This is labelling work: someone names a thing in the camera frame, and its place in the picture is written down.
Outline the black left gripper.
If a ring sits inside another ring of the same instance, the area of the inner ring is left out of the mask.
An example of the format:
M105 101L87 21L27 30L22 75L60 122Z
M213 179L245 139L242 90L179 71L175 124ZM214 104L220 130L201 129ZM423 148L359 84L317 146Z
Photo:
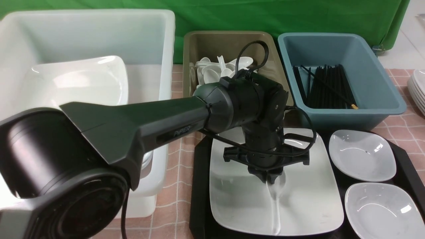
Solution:
M309 165L309 136L284 134L281 126L269 130L253 123L245 124L241 129L245 142L231 143L231 147L226 147L224 161L246 165L249 174L258 177L263 183L273 185L287 165L299 162Z

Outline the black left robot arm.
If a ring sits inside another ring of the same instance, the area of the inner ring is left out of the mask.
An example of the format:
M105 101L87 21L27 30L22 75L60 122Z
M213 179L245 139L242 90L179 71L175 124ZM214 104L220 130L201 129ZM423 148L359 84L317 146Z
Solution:
M121 212L146 153L199 131L229 144L225 162L274 183L287 165L309 164L317 138L284 133L288 91L241 70L193 96L107 106L69 102L1 121L1 238L89 239Z

